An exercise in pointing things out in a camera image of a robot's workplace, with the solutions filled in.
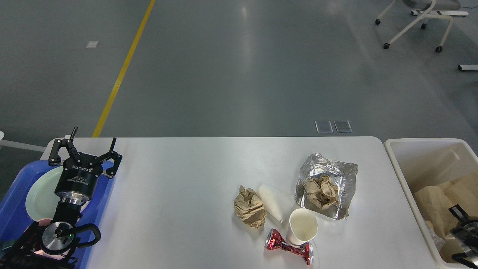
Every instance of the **white chair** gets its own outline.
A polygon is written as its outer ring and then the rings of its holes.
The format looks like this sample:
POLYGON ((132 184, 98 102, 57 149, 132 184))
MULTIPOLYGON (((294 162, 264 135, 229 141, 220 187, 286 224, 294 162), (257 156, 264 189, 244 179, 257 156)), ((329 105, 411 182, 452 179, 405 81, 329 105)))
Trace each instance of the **white chair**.
MULTIPOLYGON (((388 5, 388 7, 380 13, 380 15, 377 17, 375 20, 375 24, 380 24, 380 19, 387 13, 390 8, 397 2, 397 0, 393 0, 393 2, 388 5)), ((402 0, 402 2, 411 8, 412 10, 415 11, 423 11, 419 12, 417 18, 413 20, 409 25, 407 25, 403 30, 401 30, 396 36, 394 36, 389 42, 383 44, 384 49, 388 49, 390 45, 395 42, 402 34, 404 34, 408 29, 410 29, 412 26, 414 26, 417 22, 419 22, 421 19, 425 19, 425 21, 422 24, 422 29, 426 28, 426 20, 428 18, 433 18, 433 19, 443 19, 443 20, 448 20, 448 26, 445 30, 445 34, 443 35, 442 41, 440 42, 440 45, 436 47, 435 51, 436 52, 441 52, 442 51, 442 46, 445 43, 446 37, 448 36, 448 33, 450 32, 450 28, 453 24, 453 17, 448 16, 448 15, 443 15, 441 14, 442 11, 455 11, 458 10, 461 7, 460 2, 458 0, 402 0)))

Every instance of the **chair leg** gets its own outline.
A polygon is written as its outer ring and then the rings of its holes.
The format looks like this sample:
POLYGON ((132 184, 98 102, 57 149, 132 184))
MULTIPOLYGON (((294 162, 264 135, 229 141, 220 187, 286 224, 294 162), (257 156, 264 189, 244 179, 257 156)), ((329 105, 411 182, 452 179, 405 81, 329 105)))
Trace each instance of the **chair leg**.
POLYGON ((425 17, 422 22, 422 26, 420 28, 425 29, 426 28, 426 23, 428 22, 428 17, 425 17))
POLYGON ((388 5, 388 7, 385 8, 385 10, 382 11, 382 13, 380 13, 380 15, 378 15, 377 19, 375 20, 375 24, 380 24, 380 18, 382 18, 385 15, 385 13, 387 13, 387 11, 389 11, 395 5, 396 2, 397 0, 393 0, 393 2, 390 3, 390 5, 388 5))
POLYGON ((453 25, 453 17, 448 15, 435 15, 435 14, 427 14, 425 15, 425 17, 433 18, 433 19, 448 20, 448 26, 446 27, 445 34, 442 37, 442 41, 440 42, 440 45, 438 45, 438 47, 436 47, 435 49, 436 52, 440 52, 442 51, 442 46, 445 43, 445 40, 448 37, 448 34, 450 33, 451 26, 453 25))
POLYGON ((428 13, 430 13, 430 11, 433 9, 435 4, 436 4, 436 0, 432 0, 432 4, 422 14, 418 15, 418 17, 416 17, 413 20, 413 22, 411 22, 405 28, 403 28, 403 30, 401 30, 396 36, 394 36, 388 43, 385 43, 383 45, 383 48, 388 49, 390 47, 390 45, 393 42, 395 42, 395 40, 397 40, 400 36, 402 36, 406 31, 408 31, 408 29, 410 29, 412 26, 414 26, 419 20, 421 20, 426 15, 428 15, 428 13))

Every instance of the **blue tray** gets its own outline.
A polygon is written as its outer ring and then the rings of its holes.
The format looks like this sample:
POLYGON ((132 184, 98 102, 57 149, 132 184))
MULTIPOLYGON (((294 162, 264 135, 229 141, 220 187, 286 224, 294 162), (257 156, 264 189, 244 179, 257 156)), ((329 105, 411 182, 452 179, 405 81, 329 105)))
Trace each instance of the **blue tray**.
MULTIPOLYGON (((112 166, 112 162, 105 162, 103 169, 108 169, 112 166)), ((25 208, 28 190, 44 173, 54 168, 56 167, 49 166, 47 161, 35 161, 27 164, 20 170, 0 203, 0 241, 17 240, 25 229, 32 224, 33 220, 25 208)), ((93 198, 88 207, 82 212, 83 217, 78 221, 78 226, 88 223, 94 223, 99 226, 113 185, 114 180, 108 179, 105 176, 99 176, 93 198)), ((87 242, 94 238, 91 231, 81 233, 78 236, 81 238, 80 242, 87 242)), ((75 268, 86 268, 91 248, 76 249, 73 254, 74 257, 78 258, 75 268)))

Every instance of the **white plate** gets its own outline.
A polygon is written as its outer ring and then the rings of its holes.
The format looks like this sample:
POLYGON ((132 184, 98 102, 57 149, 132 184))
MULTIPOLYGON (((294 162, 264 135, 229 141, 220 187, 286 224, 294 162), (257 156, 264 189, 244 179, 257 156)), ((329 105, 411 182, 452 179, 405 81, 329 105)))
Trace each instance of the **white plate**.
MULTIPOLYGON (((63 166, 54 168, 42 175, 30 188, 25 200, 25 208, 28 215, 38 221, 45 218, 52 219, 55 215, 56 206, 60 197, 55 194, 55 188, 60 179, 63 166)), ((89 201, 82 206, 83 211, 89 201)))

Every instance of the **white paper cup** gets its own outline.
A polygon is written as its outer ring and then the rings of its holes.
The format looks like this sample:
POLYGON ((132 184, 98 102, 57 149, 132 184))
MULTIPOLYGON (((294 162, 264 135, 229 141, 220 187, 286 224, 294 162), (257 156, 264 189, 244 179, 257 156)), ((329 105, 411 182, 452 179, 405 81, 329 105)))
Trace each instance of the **white paper cup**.
POLYGON ((314 213, 305 208, 296 209, 289 218, 286 241, 291 245, 300 246, 317 235, 317 228, 314 213))
POLYGON ((266 206, 266 211, 280 223, 284 221, 295 204, 293 195, 267 184, 262 184, 257 192, 266 206))

